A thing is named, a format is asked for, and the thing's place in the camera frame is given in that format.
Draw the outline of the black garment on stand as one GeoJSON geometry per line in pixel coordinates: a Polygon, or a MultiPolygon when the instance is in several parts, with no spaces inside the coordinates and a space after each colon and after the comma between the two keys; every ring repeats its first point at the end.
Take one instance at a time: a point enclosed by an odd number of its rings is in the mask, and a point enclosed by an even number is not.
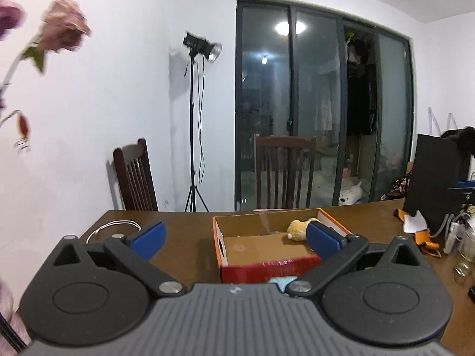
{"type": "Polygon", "coordinates": [[[459,179],[468,178],[471,158],[474,156],[475,129],[472,126],[464,129],[454,129],[445,131],[441,137],[457,144],[457,150],[460,155],[459,179]]]}

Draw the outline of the red cardboard box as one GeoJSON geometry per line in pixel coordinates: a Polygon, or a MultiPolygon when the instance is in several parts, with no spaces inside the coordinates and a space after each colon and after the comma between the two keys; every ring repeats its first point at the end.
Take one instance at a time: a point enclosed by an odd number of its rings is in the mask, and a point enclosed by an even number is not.
{"type": "Polygon", "coordinates": [[[291,221],[317,218],[340,235],[350,233],[321,208],[258,211],[213,218],[217,267],[224,284],[261,284],[277,276],[302,276],[322,262],[309,244],[287,239],[291,221]]]}

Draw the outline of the glass jar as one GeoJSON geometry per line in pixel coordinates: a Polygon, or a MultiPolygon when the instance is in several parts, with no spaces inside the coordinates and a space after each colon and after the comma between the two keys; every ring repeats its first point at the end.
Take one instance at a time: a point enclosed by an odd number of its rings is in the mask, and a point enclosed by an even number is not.
{"type": "Polygon", "coordinates": [[[459,247],[460,255],[469,263],[474,263],[475,259],[475,230],[467,228],[459,247]]]}

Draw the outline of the dark wooden chair left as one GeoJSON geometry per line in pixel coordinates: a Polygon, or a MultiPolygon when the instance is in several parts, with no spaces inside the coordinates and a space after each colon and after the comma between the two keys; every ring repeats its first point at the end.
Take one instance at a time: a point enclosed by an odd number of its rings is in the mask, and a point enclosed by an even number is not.
{"type": "Polygon", "coordinates": [[[124,208],[158,211],[146,139],[139,138],[135,144],[116,148],[113,164],[124,208]]]}

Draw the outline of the white plush dog on floor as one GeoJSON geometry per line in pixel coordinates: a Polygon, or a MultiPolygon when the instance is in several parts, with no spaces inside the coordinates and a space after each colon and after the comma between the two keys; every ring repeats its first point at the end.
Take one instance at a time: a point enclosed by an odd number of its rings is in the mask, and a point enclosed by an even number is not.
{"type": "Polygon", "coordinates": [[[360,203],[363,198],[362,181],[351,186],[347,190],[343,190],[339,197],[339,206],[348,206],[360,203]]]}

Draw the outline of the white paper sheet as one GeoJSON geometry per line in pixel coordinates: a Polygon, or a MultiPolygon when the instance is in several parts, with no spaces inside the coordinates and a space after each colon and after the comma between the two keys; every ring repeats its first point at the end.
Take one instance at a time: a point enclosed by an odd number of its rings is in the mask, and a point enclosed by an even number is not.
{"type": "Polygon", "coordinates": [[[415,234],[420,231],[427,231],[428,224],[420,211],[416,211],[414,216],[405,214],[403,217],[403,231],[407,234],[415,234]]]}

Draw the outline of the sliding glass door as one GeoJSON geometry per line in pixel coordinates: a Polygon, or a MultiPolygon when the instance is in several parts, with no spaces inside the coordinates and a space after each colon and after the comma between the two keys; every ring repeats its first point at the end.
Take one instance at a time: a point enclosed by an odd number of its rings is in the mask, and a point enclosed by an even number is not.
{"type": "Polygon", "coordinates": [[[316,141],[295,183],[300,206],[332,206],[353,186],[388,198],[411,156],[415,93],[410,41],[330,10],[238,0],[235,195],[238,210],[280,206],[280,179],[257,164],[256,137],[316,141]]]}

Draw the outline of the white spray bottle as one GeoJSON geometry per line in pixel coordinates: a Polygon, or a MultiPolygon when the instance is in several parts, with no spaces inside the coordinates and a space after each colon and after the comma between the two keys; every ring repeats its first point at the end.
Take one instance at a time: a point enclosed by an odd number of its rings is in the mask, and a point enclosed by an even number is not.
{"type": "Polygon", "coordinates": [[[443,249],[445,255],[450,255],[452,253],[458,239],[459,228],[460,224],[458,222],[451,222],[447,227],[443,249]]]}

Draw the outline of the yellow plush toy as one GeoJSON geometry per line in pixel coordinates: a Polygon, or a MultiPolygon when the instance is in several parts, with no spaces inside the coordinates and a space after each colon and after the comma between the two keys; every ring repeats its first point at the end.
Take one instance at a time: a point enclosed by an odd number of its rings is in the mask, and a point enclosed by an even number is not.
{"type": "Polygon", "coordinates": [[[307,239],[307,227],[310,222],[317,221],[317,218],[310,218],[306,221],[293,220],[286,229],[287,239],[295,242],[304,242],[307,239]]]}

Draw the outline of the dried pink roses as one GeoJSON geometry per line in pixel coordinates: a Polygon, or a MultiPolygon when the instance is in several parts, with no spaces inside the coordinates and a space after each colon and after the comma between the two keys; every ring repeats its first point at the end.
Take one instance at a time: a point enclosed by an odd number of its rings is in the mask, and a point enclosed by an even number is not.
{"type": "Polygon", "coordinates": [[[41,25],[33,37],[19,52],[5,76],[1,79],[1,125],[15,120],[18,140],[14,144],[17,151],[30,149],[31,128],[29,120],[21,109],[5,112],[6,93],[21,62],[30,60],[39,74],[44,75],[49,53],[61,51],[75,52],[80,49],[85,37],[92,35],[87,18],[75,0],[53,0],[43,12],[41,25]]]}

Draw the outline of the dark wooden chair by door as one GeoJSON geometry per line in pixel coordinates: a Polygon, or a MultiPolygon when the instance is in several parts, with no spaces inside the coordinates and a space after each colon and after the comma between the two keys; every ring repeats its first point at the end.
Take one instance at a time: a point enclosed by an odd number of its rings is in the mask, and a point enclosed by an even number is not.
{"type": "Polygon", "coordinates": [[[254,135],[255,200],[258,209],[309,208],[317,138],[254,135]]]}

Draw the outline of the light blue plush toy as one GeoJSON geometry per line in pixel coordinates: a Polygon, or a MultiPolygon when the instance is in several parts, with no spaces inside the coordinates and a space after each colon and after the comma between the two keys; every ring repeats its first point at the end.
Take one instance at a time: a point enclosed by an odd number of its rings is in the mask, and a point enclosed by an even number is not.
{"type": "Polygon", "coordinates": [[[277,277],[270,278],[268,280],[268,283],[277,285],[279,291],[281,293],[285,293],[286,286],[288,286],[290,283],[292,283],[296,279],[297,279],[297,276],[277,276],[277,277]]]}

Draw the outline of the studio light on stand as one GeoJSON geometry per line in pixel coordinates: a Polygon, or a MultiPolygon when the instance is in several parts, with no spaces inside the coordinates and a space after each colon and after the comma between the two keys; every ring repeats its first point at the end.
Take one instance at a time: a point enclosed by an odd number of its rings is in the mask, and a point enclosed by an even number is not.
{"type": "Polygon", "coordinates": [[[187,31],[183,46],[189,50],[189,63],[184,77],[189,77],[189,153],[190,186],[185,203],[185,212],[197,212],[198,202],[206,212],[208,206],[200,193],[199,184],[205,176],[205,152],[203,147],[203,107],[205,96],[205,65],[214,63],[222,53],[222,44],[210,42],[205,37],[187,31]]]}

